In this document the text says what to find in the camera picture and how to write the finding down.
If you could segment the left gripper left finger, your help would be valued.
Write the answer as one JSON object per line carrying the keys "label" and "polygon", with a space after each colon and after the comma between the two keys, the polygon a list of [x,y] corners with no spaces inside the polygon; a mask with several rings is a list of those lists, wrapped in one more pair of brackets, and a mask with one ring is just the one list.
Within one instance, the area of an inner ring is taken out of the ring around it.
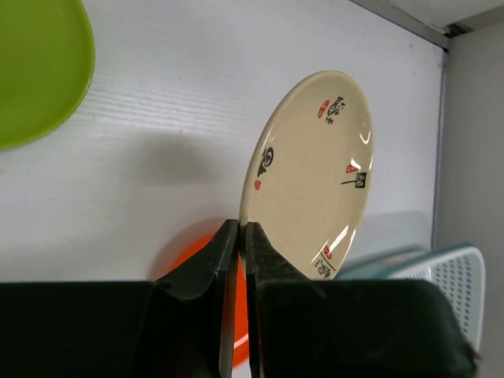
{"label": "left gripper left finger", "polygon": [[4,377],[229,377],[238,223],[155,281],[1,285]]}

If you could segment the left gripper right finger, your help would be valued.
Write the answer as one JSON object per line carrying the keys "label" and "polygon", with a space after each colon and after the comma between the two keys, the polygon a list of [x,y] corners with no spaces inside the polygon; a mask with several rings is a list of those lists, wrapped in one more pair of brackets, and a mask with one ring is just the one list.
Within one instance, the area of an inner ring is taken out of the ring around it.
{"label": "left gripper right finger", "polygon": [[254,377],[474,377],[479,356],[426,280],[310,280],[244,228]]}

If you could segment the beige plate with characters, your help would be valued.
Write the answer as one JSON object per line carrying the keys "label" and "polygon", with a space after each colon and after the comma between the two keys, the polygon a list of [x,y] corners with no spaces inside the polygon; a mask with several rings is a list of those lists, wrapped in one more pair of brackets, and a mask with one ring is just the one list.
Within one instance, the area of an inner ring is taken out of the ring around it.
{"label": "beige plate with characters", "polygon": [[365,212],[372,120],[362,89],[339,71],[307,76],[266,123],[246,172],[239,223],[257,223],[299,272],[331,280]]}

